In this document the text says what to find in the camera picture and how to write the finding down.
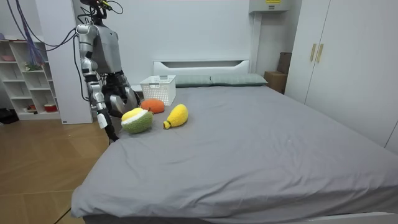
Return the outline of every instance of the bed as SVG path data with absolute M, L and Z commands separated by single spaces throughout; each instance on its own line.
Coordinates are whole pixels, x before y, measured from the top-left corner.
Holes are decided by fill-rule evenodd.
M 187 123 L 164 130 L 179 103 Z M 119 137 L 73 193 L 87 224 L 398 220 L 398 156 L 266 86 L 178 88 Z

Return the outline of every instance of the plush melon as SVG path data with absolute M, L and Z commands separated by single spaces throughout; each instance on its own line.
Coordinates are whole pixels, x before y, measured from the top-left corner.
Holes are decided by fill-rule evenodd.
M 142 108 L 135 108 L 122 116 L 122 127 L 130 134 L 146 131 L 152 126 L 153 113 Z

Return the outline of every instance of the wall-mounted box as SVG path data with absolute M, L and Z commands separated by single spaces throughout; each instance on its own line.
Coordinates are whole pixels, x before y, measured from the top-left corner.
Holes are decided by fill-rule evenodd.
M 250 0 L 249 13 L 282 13 L 290 9 L 287 0 Z

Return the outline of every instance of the yellow label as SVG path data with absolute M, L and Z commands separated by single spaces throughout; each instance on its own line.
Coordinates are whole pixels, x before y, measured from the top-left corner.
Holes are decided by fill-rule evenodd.
M 281 0 L 266 0 L 267 4 L 280 4 Z

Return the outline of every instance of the gray pillow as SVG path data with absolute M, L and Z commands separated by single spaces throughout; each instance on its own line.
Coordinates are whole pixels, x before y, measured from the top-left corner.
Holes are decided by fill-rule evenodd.
M 211 86 L 209 75 L 177 75 L 175 87 L 201 87 Z
M 262 86 L 267 81 L 255 73 L 219 74 L 210 77 L 213 85 L 218 86 Z

